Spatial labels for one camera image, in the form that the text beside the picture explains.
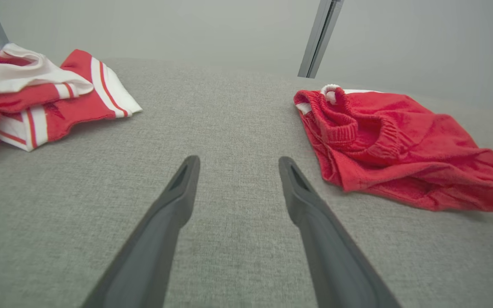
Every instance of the folded clothing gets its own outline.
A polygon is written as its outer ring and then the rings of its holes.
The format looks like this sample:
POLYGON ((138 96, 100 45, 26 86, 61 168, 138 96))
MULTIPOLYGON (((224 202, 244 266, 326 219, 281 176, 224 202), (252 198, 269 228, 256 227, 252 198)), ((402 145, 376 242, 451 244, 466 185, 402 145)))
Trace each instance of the folded clothing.
POLYGON ((409 96, 343 90, 294 96, 323 179, 428 210, 493 212, 493 151, 409 96))
POLYGON ((59 67, 9 43, 0 51, 0 140, 31 151, 76 123, 130 117, 141 107, 115 72, 74 50, 59 67))

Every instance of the crumpled red clothing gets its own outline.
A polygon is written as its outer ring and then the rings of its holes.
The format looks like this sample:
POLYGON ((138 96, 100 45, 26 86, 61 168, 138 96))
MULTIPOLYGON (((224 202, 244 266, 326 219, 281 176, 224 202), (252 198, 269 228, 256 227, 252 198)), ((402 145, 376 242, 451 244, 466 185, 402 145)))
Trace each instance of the crumpled red clothing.
POLYGON ((324 180, 432 211, 493 212, 493 151, 450 115, 409 96, 346 94, 335 85, 294 96, 324 180))

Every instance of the gray fabric surface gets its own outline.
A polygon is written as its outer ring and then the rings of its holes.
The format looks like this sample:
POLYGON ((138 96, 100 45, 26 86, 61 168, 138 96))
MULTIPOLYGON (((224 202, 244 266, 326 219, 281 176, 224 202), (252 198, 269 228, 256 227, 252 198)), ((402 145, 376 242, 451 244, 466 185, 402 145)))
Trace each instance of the gray fabric surface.
MULTIPOLYGON (((317 305, 285 210, 282 155, 296 160, 403 306, 493 306, 493 214, 432 213, 323 182, 292 97, 339 80, 105 62, 143 113, 80 124, 31 153, 0 145, 0 307, 79 306, 190 154, 201 158, 200 179, 167 307, 317 305)), ((493 148, 493 112, 414 98, 493 148)))

